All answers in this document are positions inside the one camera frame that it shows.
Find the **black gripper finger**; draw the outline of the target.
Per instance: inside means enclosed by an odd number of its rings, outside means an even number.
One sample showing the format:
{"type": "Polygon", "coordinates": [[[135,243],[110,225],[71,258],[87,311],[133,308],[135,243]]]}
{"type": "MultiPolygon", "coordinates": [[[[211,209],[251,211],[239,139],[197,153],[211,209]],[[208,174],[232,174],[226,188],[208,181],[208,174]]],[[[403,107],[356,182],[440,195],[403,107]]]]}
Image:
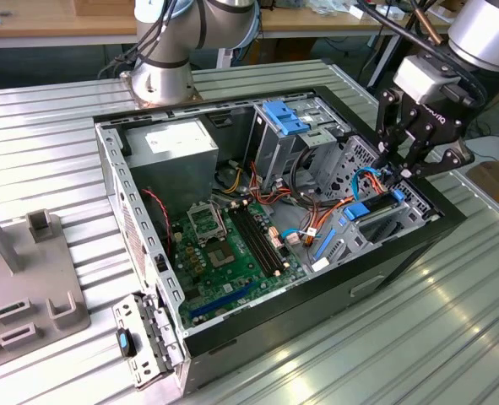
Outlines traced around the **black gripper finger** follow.
{"type": "MultiPolygon", "coordinates": [[[[409,131],[401,126],[391,130],[390,135],[393,136],[390,140],[391,149],[397,148],[400,140],[404,140],[404,136],[408,133],[409,131]]],[[[440,174],[470,164],[475,159],[455,130],[424,126],[419,132],[411,131],[410,134],[414,137],[414,141],[403,162],[398,164],[391,175],[391,183],[400,183],[403,179],[411,177],[423,178],[440,174]],[[450,146],[443,152],[439,161],[426,160],[436,146],[448,143],[450,146]]]]}
{"type": "Polygon", "coordinates": [[[418,118],[419,111],[413,100],[401,89],[385,89],[378,99],[376,132],[379,157],[376,169],[388,162],[388,156],[398,152],[407,139],[407,130],[418,118]]]}

